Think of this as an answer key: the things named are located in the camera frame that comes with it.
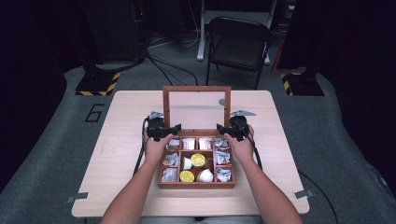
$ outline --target black cable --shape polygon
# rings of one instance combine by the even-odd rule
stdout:
[[[161,69],[162,69],[164,72],[166,72],[167,74],[169,74],[169,76],[171,76],[172,78],[174,78],[175,80],[177,80],[178,82],[180,82],[181,84],[187,86],[186,83],[184,83],[183,81],[181,81],[180,79],[178,79],[177,77],[175,77],[171,72],[169,72],[168,70],[166,70],[164,67],[161,67]]]
[[[248,136],[247,132],[245,132],[244,128],[240,124],[238,124],[237,122],[233,122],[233,123],[238,126],[239,130],[241,130],[244,133],[244,136],[247,138],[247,140],[253,146],[253,152],[254,152],[254,155],[256,156],[257,164],[262,169],[262,159],[260,158],[259,150],[256,148],[256,143],[254,142],[253,136],[252,136],[252,138],[250,138]]]
[[[326,199],[327,203],[329,204],[330,208],[332,209],[332,214],[334,215],[335,218],[335,223],[339,223],[338,222],[338,216],[337,213],[335,212],[334,207],[332,206],[332,203],[330,202],[329,197],[327,197],[327,195],[324,193],[323,189],[321,189],[319,187],[319,185],[317,183],[315,183],[311,178],[309,178],[306,174],[304,174],[302,171],[300,171],[299,169],[297,169],[298,173],[300,175],[303,175],[307,180],[309,180],[313,185],[315,185],[315,187],[317,187],[317,189],[323,194],[324,198]]]
[[[158,69],[160,69],[160,71],[163,73],[163,75],[166,77],[166,79],[168,79],[169,84],[171,86],[173,86],[173,83],[171,81],[171,79],[169,79],[169,77],[166,75],[166,73],[163,71],[163,69],[149,56],[146,56]]]
[[[134,167],[134,174],[133,174],[133,176],[134,176],[134,175],[136,174],[136,172],[139,170],[140,162],[142,161],[142,157],[143,157],[143,154],[144,154],[144,152],[145,152],[146,144],[148,143],[148,140],[149,140],[149,138],[148,138],[148,140],[147,140],[146,143],[145,143],[145,130],[146,130],[145,124],[146,124],[146,122],[147,122],[148,120],[149,120],[149,117],[147,117],[147,118],[145,118],[145,119],[143,120],[143,127],[142,127],[142,147],[140,148],[139,157],[137,158],[136,166]]]
[[[199,84],[198,84],[198,79],[197,79],[196,75],[195,75],[194,73],[190,72],[189,70],[187,70],[187,69],[185,69],[185,68],[182,68],[182,67],[180,67],[180,66],[178,66],[178,65],[169,63],[169,62],[165,61],[164,59],[161,59],[161,58],[159,58],[159,57],[157,57],[157,56],[151,56],[151,55],[148,54],[147,57],[149,57],[149,59],[154,60],[154,61],[156,61],[156,62],[158,62],[158,63],[163,63],[163,64],[166,64],[166,65],[168,65],[168,66],[171,66],[171,67],[174,67],[174,68],[176,68],[176,69],[179,69],[179,70],[181,70],[181,71],[183,71],[183,72],[189,73],[189,74],[192,75],[192,77],[194,78],[194,80],[195,80],[195,85],[196,85],[196,86],[199,86]]]

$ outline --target human arm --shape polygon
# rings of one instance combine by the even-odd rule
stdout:
[[[172,134],[168,134],[159,142],[151,139],[147,141],[143,164],[116,198],[114,198],[113,202],[111,202],[102,217],[101,223],[131,224],[140,222],[140,216],[146,202],[152,177],[163,156],[163,149],[172,137]]]
[[[254,131],[249,126],[252,138]],[[283,191],[275,185],[253,159],[253,146],[245,139],[236,141],[227,133],[224,137],[233,149],[247,176],[254,201],[265,223],[303,223],[296,208]]]

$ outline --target forearm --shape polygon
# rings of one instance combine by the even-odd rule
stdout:
[[[289,198],[254,161],[245,162],[243,168],[265,223],[303,223]]]
[[[107,208],[102,223],[139,223],[157,164],[144,162]]]

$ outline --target yellow lid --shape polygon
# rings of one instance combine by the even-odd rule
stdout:
[[[195,153],[191,156],[192,165],[195,167],[201,167],[205,164],[205,156],[201,153]]]
[[[194,182],[194,174],[191,171],[180,172],[180,180],[182,182]]]

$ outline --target hand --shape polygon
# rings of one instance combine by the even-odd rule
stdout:
[[[254,130],[249,125],[249,135],[250,139],[253,139]],[[225,139],[227,139],[228,143],[230,144],[236,158],[239,160],[241,164],[253,161],[253,146],[251,145],[250,141],[245,138],[244,140],[238,142],[236,139],[232,138],[229,134],[224,134]]]
[[[165,138],[162,138],[159,142],[149,139],[147,132],[145,131],[145,162],[152,162],[158,164],[163,157],[163,150],[166,144],[168,144],[173,138],[173,135],[169,133]]]

